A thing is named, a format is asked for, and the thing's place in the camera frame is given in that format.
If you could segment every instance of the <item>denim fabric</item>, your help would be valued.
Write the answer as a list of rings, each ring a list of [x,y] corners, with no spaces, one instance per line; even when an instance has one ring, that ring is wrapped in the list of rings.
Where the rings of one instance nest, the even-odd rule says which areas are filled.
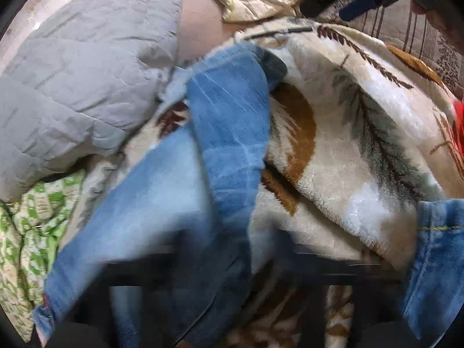
[[[176,340],[215,344],[248,295],[247,227],[270,127],[269,90],[285,65],[250,44],[197,64],[187,86],[192,123],[178,128],[131,171],[57,256],[45,282],[47,305],[33,318],[46,338],[107,261],[156,249],[165,232],[188,228],[197,253],[175,271],[174,290],[158,294]],[[138,295],[113,289],[121,344],[137,347]]]
[[[403,317],[430,347],[464,303],[464,200],[418,205],[416,255],[402,305]]]

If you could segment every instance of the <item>hand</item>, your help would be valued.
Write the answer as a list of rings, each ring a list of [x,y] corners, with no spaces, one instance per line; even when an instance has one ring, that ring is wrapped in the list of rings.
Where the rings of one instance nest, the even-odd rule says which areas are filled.
[[[418,15],[425,14],[432,27],[440,31],[446,41],[452,45],[461,55],[464,55],[464,39],[453,27],[448,25],[445,19],[435,10],[427,11],[421,5],[411,0],[411,11]]]

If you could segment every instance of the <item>jeans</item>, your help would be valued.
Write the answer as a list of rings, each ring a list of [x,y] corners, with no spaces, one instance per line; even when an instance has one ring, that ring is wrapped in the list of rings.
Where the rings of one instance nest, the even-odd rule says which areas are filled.
[[[209,347],[221,338],[250,289],[247,227],[264,167],[268,97],[286,70],[252,44],[195,65],[186,88],[191,123],[147,153],[58,254],[45,281],[47,303],[33,311],[47,339],[105,262],[154,252],[165,232],[186,227],[196,254],[159,301],[174,343]],[[139,344],[137,299],[132,287],[112,290],[123,347]]]
[[[433,346],[464,303],[464,200],[418,205],[416,255],[402,315],[422,347]]]

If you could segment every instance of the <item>dark blue object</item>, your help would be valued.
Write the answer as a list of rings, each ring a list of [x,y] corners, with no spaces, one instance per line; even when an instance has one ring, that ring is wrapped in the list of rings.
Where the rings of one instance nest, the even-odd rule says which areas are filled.
[[[354,0],[340,9],[339,16],[342,20],[349,22],[370,9],[377,9],[380,5],[380,0]]]

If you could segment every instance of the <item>green and white fabric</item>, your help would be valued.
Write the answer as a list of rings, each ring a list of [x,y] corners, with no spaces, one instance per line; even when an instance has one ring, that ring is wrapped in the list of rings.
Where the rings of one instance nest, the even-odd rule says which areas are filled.
[[[38,182],[14,203],[0,202],[0,305],[28,341],[31,311],[42,303],[43,283],[80,196],[84,171]]]

